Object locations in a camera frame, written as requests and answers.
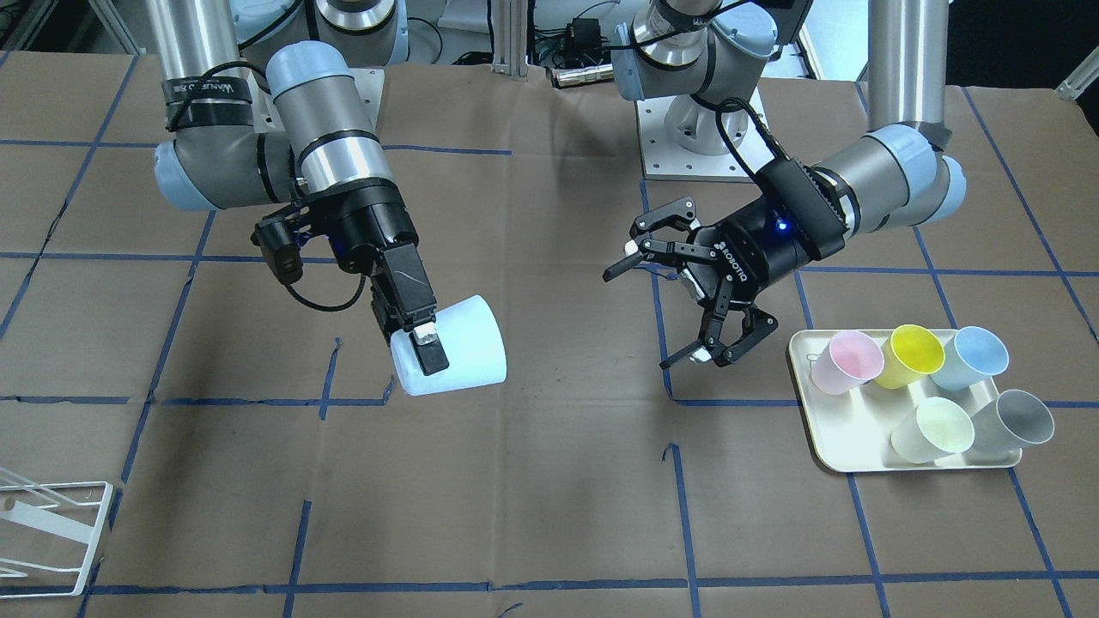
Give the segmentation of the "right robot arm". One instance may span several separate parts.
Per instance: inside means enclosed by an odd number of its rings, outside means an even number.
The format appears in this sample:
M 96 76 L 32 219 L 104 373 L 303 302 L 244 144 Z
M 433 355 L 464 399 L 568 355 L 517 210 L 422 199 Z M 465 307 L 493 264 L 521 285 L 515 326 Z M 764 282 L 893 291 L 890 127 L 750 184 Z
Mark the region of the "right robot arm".
M 301 250 L 329 243 L 360 277 L 406 367 L 449 367 L 417 228 L 355 74 L 408 49 L 402 1 L 149 1 L 160 47 L 166 129 L 155 179 L 173 206 L 223 211 L 275 205 L 251 242 L 295 293 Z

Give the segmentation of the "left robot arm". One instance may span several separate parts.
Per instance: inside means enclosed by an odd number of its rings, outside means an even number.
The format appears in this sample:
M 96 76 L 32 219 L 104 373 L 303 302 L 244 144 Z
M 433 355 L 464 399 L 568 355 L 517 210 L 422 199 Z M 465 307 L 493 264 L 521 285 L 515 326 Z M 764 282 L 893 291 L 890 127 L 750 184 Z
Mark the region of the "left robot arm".
M 761 293 L 850 239 L 921 227 L 954 214 L 966 191 L 946 155 L 946 1 L 872 1 L 866 130 L 823 161 L 804 164 L 769 129 L 755 101 L 780 48 L 786 1 L 650 1 L 610 38 L 617 90 L 640 108 L 666 102 L 656 140 L 688 163 L 729 164 L 758 190 L 737 211 L 704 223 L 678 198 L 637 216 L 613 279 L 643 264 L 675 271 L 701 310 L 697 336 L 662 360 L 737 363 L 777 327 Z

